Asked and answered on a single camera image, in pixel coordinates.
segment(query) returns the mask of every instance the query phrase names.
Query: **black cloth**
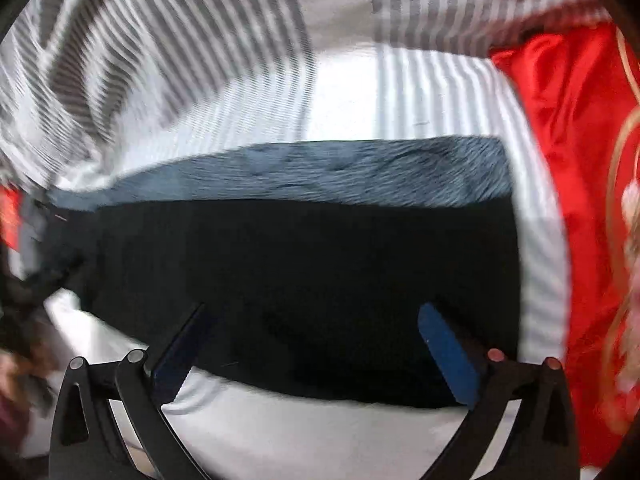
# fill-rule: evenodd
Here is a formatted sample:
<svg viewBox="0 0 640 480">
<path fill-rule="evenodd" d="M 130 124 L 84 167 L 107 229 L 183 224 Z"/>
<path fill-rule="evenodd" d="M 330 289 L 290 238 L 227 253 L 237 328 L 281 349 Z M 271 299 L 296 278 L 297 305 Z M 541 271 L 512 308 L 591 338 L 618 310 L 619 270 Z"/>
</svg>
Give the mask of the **black cloth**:
<svg viewBox="0 0 640 480">
<path fill-rule="evenodd" d="M 196 364 L 284 394 L 452 405 L 417 330 L 427 301 L 487 346 L 517 351 L 510 192 L 440 207 L 191 200 L 53 208 L 42 247 L 49 268 L 81 253 L 85 264 L 68 287 L 82 307 L 144 342 L 205 303 L 217 321 Z"/>
</svg>

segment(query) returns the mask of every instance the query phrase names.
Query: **screw head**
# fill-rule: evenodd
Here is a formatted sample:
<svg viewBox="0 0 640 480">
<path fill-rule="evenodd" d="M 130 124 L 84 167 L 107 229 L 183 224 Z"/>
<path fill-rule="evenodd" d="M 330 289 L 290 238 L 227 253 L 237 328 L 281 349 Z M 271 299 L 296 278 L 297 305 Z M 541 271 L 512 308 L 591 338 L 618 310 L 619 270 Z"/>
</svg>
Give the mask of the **screw head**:
<svg viewBox="0 0 640 480">
<path fill-rule="evenodd" d="M 562 368 L 562 363 L 555 357 L 547 357 L 545 359 L 545 365 L 547 365 L 552 370 L 559 370 L 560 368 Z"/>
<path fill-rule="evenodd" d="M 72 370 L 78 370 L 78 368 L 81 368 L 83 364 L 84 359 L 82 359 L 81 357 L 74 357 L 69 363 L 69 368 L 71 368 Z"/>
<path fill-rule="evenodd" d="M 127 361 L 130 363 L 137 363 L 140 362 L 144 356 L 145 353 L 142 350 L 135 349 L 127 354 Z"/>
<path fill-rule="evenodd" d="M 502 350 L 499 350 L 497 348 L 491 348 L 487 353 L 486 356 L 493 361 L 494 363 L 499 363 L 501 361 L 504 361 L 506 359 L 504 352 Z"/>
</svg>

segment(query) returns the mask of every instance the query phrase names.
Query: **bed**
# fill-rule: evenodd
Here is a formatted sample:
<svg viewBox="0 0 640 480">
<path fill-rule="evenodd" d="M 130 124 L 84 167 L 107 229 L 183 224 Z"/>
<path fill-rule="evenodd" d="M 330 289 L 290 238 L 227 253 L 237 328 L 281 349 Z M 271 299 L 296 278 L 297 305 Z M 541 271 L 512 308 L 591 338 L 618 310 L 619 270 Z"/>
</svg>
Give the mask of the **bed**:
<svg viewBox="0 0 640 480">
<path fill-rule="evenodd" d="M 597 0 L 30 0 L 0 44 L 3 167 L 81 208 L 159 164 L 254 144 L 498 137 L 522 270 L 518 357 L 562 358 L 564 226 L 518 97 L 487 55 L 609 19 Z M 47 311 L 92 363 L 147 343 L 78 310 L 69 292 Z M 193 455 L 230 478 L 326 480 L 416 478 L 464 416 L 293 399 L 196 369 L 165 413 Z"/>
</svg>

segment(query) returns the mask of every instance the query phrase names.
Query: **red cloth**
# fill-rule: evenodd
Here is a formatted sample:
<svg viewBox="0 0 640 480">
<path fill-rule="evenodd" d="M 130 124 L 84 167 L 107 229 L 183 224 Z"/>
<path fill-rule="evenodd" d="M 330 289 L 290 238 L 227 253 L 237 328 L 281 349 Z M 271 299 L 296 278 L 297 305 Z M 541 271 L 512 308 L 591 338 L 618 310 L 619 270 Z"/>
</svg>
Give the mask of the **red cloth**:
<svg viewBox="0 0 640 480">
<path fill-rule="evenodd" d="M 9 187 L 0 189 L 0 224 L 2 241 L 14 251 L 18 250 L 20 231 L 20 190 Z"/>
<path fill-rule="evenodd" d="M 604 337 L 628 280 L 620 204 L 625 186 L 636 174 L 640 144 L 636 126 L 626 142 L 619 142 L 620 166 L 615 171 L 614 148 L 625 121 L 639 104 L 625 75 L 625 56 L 632 78 L 640 80 L 636 58 L 626 43 L 621 55 L 616 33 L 614 25 L 605 24 L 567 34 L 540 34 L 524 46 L 492 53 L 495 65 L 517 86 L 558 191 L 572 286 L 565 368 L 581 464 L 595 466 L 609 461 L 621 439 L 605 423 L 599 376 Z M 612 166 L 610 251 L 606 199 Z M 617 400 L 625 402 L 620 396 Z"/>
</svg>

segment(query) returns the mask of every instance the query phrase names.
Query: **striped fabric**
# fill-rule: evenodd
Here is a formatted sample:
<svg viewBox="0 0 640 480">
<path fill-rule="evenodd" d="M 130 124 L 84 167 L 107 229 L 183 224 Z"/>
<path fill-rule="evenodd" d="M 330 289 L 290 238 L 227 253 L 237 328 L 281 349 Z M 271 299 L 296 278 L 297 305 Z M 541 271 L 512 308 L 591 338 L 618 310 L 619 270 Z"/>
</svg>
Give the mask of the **striped fabric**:
<svg viewBox="0 0 640 480">
<path fill-rule="evenodd" d="M 596 0 L 32 0 L 0 45 L 0 150 L 67 190 L 260 142 L 498 136 L 516 189 L 521 359 L 563 355 L 555 193 L 486 58 Z"/>
</svg>

